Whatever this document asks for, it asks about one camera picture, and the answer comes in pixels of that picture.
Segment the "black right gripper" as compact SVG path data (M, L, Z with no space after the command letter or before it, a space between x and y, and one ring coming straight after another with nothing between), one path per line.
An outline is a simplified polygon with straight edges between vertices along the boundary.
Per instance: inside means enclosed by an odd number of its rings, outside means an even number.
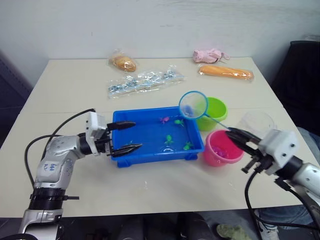
M247 145L249 142L258 144L261 141L259 137L246 130L235 127L229 127L225 133L239 149L251 156L250 162L241 169L245 174L247 174L253 166L255 166L255 172L261 173L272 165L270 156L264 155L258 148L253 149Z

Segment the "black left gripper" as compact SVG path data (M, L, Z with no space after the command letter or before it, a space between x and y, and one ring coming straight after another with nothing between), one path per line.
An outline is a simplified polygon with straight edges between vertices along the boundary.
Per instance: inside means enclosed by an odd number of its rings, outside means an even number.
M142 143L133 143L122 146L119 149L113 149L111 132L114 130L124 130L136 125L134 121L117 121L108 123L102 135L94 141L98 153L105 153L107 156L121 157L139 149Z

